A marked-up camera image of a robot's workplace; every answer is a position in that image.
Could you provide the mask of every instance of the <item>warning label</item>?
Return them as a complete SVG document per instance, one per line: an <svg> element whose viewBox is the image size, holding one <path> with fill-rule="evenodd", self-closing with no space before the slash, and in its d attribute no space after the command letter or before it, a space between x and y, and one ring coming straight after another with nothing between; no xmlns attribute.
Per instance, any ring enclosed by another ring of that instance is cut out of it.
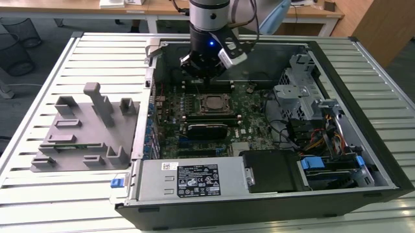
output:
<svg viewBox="0 0 415 233"><path fill-rule="evenodd" d="M219 195L218 164L178 167L178 196L180 198Z"/></svg>

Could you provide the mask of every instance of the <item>white slatted table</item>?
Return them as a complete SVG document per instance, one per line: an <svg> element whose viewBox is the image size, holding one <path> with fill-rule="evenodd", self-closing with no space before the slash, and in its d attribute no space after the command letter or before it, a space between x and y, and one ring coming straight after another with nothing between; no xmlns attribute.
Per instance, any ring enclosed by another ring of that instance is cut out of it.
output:
<svg viewBox="0 0 415 233"><path fill-rule="evenodd" d="M110 180L128 170L32 173L31 160L54 121L54 103L60 95L78 102L86 82L100 82L111 100L140 101L146 75L144 45L151 35L86 33L72 38L0 158L0 232L115 232L138 233L108 201ZM163 35L188 38L188 35ZM402 168L415 182L415 108L359 43L345 38L268 37L318 41L363 108ZM166 232L266 233L296 232L414 232L415 193L387 203L371 204L334 218L300 219L179 229Z"/></svg>

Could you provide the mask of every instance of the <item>red wire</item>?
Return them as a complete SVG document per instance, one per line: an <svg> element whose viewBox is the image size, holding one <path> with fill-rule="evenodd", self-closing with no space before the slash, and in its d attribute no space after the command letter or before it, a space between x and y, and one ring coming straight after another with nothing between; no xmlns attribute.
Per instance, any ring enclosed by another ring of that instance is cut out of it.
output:
<svg viewBox="0 0 415 233"><path fill-rule="evenodd" d="M163 96L163 90L164 90L164 89L163 89L163 83L162 83L162 92L160 92L160 97Z"/></svg>
<svg viewBox="0 0 415 233"><path fill-rule="evenodd" d="M314 132L312 132L312 134L311 134L311 139L310 139L310 142L312 142L312 137L314 137L314 134L315 134L318 131L322 131L322 130L324 130L324 129L316 129L316 130L314 130Z"/></svg>

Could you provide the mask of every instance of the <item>white object on desk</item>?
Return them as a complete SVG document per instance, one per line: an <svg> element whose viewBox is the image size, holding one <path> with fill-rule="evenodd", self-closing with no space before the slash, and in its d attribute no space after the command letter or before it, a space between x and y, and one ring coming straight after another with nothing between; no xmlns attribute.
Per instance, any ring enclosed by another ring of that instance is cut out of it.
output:
<svg viewBox="0 0 415 233"><path fill-rule="evenodd" d="M124 8L124 0L100 0L100 8Z"/></svg>
<svg viewBox="0 0 415 233"><path fill-rule="evenodd" d="M126 3L132 5L143 5L144 2L146 0L126 0Z"/></svg>

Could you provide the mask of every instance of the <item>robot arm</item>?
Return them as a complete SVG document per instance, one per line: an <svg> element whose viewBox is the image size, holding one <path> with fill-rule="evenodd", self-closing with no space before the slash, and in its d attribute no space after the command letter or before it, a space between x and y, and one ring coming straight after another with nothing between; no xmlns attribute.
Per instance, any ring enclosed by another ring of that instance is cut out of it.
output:
<svg viewBox="0 0 415 233"><path fill-rule="evenodd" d="M270 34L267 24L271 21L276 30L290 4L291 0L262 0L259 5L256 0L190 0L190 9L180 9L175 4L178 11L190 15L191 23L191 52L180 60L183 71L208 83L227 68L242 63L255 42L239 42L231 29L246 26L259 33L264 26Z"/></svg>

